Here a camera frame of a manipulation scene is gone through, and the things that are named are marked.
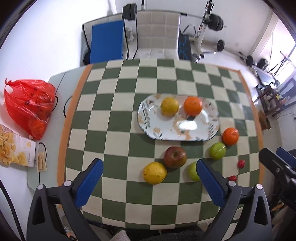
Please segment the pear-shaped yellow lemon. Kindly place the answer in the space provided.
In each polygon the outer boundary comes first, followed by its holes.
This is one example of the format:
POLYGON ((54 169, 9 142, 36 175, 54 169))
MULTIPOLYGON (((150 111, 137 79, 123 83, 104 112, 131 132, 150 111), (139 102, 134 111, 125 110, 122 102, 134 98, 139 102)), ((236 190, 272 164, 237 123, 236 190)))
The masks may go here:
POLYGON ((143 170, 144 180, 151 185, 162 183, 167 174, 168 172, 165 169, 165 166, 159 162, 151 162, 146 165, 143 170))

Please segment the blue-seated chair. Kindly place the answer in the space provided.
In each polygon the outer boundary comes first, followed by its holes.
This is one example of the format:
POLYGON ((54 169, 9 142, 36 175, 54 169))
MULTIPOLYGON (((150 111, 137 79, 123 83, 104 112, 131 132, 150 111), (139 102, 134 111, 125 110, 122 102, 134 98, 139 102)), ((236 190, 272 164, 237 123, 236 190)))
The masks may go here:
POLYGON ((130 52, 122 14, 105 16, 84 23, 82 32, 87 46, 83 54, 84 65, 129 58, 130 52))

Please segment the red plastic bag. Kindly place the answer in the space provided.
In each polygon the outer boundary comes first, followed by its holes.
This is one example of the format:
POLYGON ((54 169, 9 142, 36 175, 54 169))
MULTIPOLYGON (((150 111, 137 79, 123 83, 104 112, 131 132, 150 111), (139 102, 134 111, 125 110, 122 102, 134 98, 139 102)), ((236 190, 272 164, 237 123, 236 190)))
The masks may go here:
POLYGON ((43 80, 5 81, 4 102, 10 117, 34 140, 40 140, 54 108, 56 88, 43 80))

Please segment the green white checkered tablecloth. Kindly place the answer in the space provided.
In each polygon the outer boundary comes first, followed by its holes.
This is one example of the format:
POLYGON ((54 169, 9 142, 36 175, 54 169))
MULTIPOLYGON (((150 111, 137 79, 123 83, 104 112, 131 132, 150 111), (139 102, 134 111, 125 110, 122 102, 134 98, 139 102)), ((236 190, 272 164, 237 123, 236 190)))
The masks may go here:
POLYGON ((188 174, 191 163, 209 157, 228 127, 239 130, 238 143, 212 162, 224 177, 237 176, 240 186, 259 182, 258 153, 262 132, 250 91, 237 70, 181 60, 117 60, 86 66, 69 103, 61 138, 58 181, 74 179, 95 158, 103 175, 83 215, 106 225, 171 229, 211 221, 218 212, 206 190, 188 174), (208 141, 164 141, 146 135, 138 125, 139 104, 153 94, 196 96, 214 102, 220 127, 208 141), (164 154, 181 147, 187 161, 168 168, 164 154), (245 167, 237 163, 245 160, 245 167), (151 185, 143 170, 151 162, 165 166, 162 183, 151 185))

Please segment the orange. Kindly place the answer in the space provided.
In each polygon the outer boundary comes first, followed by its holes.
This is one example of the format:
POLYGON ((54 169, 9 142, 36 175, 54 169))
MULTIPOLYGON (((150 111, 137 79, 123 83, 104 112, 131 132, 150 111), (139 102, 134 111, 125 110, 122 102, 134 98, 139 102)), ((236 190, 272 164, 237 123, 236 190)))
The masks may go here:
POLYGON ((203 109, 203 103, 199 97, 189 96, 184 101, 183 108, 186 114, 190 116, 197 116, 203 109))
POLYGON ((227 146, 235 145, 239 140, 239 131, 236 128, 227 128, 222 135, 222 141, 227 146))

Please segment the small wooden stool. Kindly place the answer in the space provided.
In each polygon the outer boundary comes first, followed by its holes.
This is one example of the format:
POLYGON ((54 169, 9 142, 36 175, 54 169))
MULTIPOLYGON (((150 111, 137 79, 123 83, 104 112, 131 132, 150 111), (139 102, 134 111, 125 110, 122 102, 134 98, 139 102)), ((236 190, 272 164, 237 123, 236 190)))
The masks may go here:
POLYGON ((271 129, 270 122, 269 122, 268 118, 265 116, 265 114, 264 114, 264 112, 262 110, 260 110, 258 112, 258 118, 259 118, 259 122, 260 122, 260 125, 261 125, 261 129, 263 131, 271 129))

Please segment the cherry tomato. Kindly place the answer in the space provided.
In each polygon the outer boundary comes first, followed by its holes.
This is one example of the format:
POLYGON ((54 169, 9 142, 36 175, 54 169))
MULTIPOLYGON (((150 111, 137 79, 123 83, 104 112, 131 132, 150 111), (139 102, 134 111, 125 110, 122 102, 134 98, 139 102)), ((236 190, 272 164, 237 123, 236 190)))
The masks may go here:
POLYGON ((239 169, 243 169, 245 167, 245 163, 246 163, 245 160, 239 160, 238 163, 237 163, 237 167, 239 169))
POLYGON ((229 181, 234 181, 237 182, 237 176, 236 175, 232 175, 228 178, 229 181))

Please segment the small paper packet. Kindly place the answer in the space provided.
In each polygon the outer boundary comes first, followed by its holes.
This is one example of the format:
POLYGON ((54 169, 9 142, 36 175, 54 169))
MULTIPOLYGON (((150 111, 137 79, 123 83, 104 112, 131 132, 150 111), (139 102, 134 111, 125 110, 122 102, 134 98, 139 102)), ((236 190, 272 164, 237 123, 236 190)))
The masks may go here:
POLYGON ((46 153, 41 152, 37 156, 37 171, 38 172, 43 172, 47 170, 47 165, 46 165, 46 153))

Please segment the round yellow lemon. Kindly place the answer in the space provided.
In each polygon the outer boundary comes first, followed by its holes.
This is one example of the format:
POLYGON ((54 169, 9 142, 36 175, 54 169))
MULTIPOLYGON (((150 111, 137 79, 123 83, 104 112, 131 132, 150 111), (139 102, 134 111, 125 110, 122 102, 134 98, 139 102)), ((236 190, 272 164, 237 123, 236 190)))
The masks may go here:
POLYGON ((174 116, 179 110, 179 102, 172 97, 166 97, 161 102, 161 112, 165 116, 174 116))

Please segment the oval floral ceramic plate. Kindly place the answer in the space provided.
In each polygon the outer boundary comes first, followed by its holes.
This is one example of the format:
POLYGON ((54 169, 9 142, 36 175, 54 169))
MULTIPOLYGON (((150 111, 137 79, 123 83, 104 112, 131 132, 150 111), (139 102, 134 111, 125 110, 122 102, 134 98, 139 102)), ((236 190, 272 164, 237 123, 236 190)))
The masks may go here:
POLYGON ((219 112, 214 102, 202 98, 203 109, 197 116, 189 116, 183 108, 187 96, 153 94, 138 107, 137 122, 150 138, 164 141, 208 141, 218 132, 219 112), (179 103, 178 112, 168 117, 161 112, 161 102, 173 97, 179 103))

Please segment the black blue bag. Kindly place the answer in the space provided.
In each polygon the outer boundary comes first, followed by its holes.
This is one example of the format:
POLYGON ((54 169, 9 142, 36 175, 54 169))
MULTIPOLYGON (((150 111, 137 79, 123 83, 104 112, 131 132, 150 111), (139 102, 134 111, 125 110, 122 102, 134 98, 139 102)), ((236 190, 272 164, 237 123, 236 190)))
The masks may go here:
POLYGON ((192 60, 191 43, 187 35, 179 34, 178 56, 180 60, 192 60))

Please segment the dark red apple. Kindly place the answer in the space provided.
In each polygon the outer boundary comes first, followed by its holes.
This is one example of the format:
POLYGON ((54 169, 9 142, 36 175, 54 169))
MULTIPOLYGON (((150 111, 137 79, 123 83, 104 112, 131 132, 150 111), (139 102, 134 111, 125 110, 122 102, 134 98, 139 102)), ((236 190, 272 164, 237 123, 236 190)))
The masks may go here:
POLYGON ((177 169, 187 161, 187 153, 181 147, 171 146, 164 154, 164 163, 168 168, 177 169))

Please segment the yellow snack box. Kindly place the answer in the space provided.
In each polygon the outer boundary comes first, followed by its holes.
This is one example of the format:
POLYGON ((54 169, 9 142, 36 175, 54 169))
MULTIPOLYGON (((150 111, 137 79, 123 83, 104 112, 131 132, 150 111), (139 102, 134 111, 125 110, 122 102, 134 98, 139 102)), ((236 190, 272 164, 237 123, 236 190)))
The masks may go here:
POLYGON ((14 133, 4 125, 1 125, 0 132, 0 159, 3 164, 36 166, 36 143, 34 141, 14 133))

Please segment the white weight bench rack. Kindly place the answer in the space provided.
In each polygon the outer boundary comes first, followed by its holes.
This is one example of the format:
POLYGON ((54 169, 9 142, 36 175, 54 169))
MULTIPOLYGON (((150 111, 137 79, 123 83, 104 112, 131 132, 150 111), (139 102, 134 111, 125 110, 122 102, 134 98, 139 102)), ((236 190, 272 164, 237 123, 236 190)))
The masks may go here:
POLYGON ((214 6, 214 4, 212 3, 212 0, 207 2, 203 17, 185 14, 185 16, 200 18, 202 20, 201 24, 199 25, 198 30, 196 30, 195 25, 189 24, 189 25, 187 25, 187 27, 185 27, 185 29, 182 32, 182 34, 184 34, 189 27, 193 27, 193 29, 195 31, 193 35, 188 35, 188 37, 190 39, 190 42, 194 43, 194 45, 196 47, 196 50, 197 50, 196 53, 192 54, 192 60, 191 61, 194 62, 194 63, 198 63, 201 59, 204 58, 204 56, 206 54, 216 54, 217 53, 216 51, 205 51, 205 52, 203 52, 202 49, 201 49, 202 41, 204 39, 208 23, 210 22, 210 12, 211 12, 213 6, 214 6))

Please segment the green apple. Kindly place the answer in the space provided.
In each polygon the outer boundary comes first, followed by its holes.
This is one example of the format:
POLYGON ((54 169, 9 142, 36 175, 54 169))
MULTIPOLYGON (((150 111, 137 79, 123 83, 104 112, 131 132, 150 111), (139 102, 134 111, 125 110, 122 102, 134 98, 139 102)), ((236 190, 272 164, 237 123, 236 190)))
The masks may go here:
POLYGON ((189 177, 192 181, 194 182, 200 182, 201 179, 197 173, 197 162, 193 162, 189 165, 188 167, 188 174, 189 174, 189 177))
POLYGON ((210 158, 214 161, 218 161, 225 156, 226 150, 226 146, 223 143, 217 142, 210 147, 210 158))

